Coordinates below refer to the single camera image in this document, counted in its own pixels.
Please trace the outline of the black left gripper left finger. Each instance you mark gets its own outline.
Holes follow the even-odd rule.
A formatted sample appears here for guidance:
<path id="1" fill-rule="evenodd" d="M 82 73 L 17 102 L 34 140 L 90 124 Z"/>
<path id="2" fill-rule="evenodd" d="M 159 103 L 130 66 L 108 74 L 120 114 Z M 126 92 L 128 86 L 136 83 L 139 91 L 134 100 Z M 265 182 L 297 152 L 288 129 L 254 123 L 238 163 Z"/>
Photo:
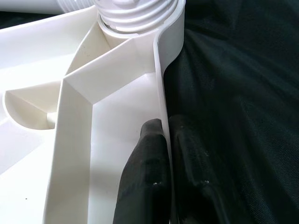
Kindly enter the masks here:
<path id="1" fill-rule="evenodd" d="M 141 127 L 121 174 L 115 224 L 167 224 L 171 216 L 171 170 L 160 119 Z"/>

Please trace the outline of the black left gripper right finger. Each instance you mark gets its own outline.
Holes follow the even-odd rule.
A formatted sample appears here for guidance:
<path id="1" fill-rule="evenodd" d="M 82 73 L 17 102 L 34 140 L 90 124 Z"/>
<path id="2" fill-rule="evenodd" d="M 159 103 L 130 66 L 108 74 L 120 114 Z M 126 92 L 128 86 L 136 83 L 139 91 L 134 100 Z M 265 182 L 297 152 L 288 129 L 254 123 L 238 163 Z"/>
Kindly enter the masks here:
<path id="1" fill-rule="evenodd" d="M 179 223 L 232 224 L 198 128 L 183 115 L 171 116 L 169 128 Z"/>

